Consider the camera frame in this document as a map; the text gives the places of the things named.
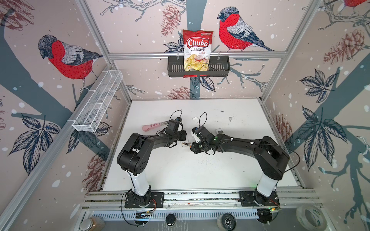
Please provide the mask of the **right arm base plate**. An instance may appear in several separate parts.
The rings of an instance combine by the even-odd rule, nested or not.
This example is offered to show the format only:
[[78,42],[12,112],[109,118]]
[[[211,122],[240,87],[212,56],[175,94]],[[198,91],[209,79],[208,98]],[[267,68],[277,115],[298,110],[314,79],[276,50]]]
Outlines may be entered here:
[[242,207],[280,207],[276,191],[272,191],[269,197],[255,191],[240,191],[239,202]]

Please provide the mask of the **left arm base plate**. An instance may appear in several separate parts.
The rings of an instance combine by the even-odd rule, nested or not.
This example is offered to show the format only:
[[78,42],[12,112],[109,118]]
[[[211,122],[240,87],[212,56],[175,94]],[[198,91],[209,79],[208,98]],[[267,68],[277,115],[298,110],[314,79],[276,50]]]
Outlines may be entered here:
[[164,203],[164,192],[151,192],[139,196],[129,192],[125,196],[125,208],[162,208]]

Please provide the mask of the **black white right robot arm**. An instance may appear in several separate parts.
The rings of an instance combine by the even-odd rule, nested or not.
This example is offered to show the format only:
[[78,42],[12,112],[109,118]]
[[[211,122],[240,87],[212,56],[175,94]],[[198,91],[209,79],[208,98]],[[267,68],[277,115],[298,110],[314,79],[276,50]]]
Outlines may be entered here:
[[191,144],[190,150],[195,154],[202,152],[207,154],[209,151],[213,155],[216,152],[231,152],[255,158],[263,175],[253,192],[253,201],[258,206],[271,201],[271,195],[278,181],[282,180],[290,161],[289,154],[271,137],[248,140],[223,133],[215,136],[204,126],[193,128],[192,133],[196,141]]

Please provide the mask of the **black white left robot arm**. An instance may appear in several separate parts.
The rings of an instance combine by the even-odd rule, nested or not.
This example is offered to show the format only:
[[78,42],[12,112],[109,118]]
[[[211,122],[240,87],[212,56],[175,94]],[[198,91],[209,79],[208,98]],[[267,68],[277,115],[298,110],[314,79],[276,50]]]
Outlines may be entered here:
[[146,206],[151,200],[151,186],[145,176],[145,168],[152,150],[172,148],[178,141],[185,141],[187,132],[183,129],[182,118],[169,120],[166,128],[156,135],[144,136],[133,133],[117,157],[117,164],[128,172],[133,183],[133,200],[138,206]]

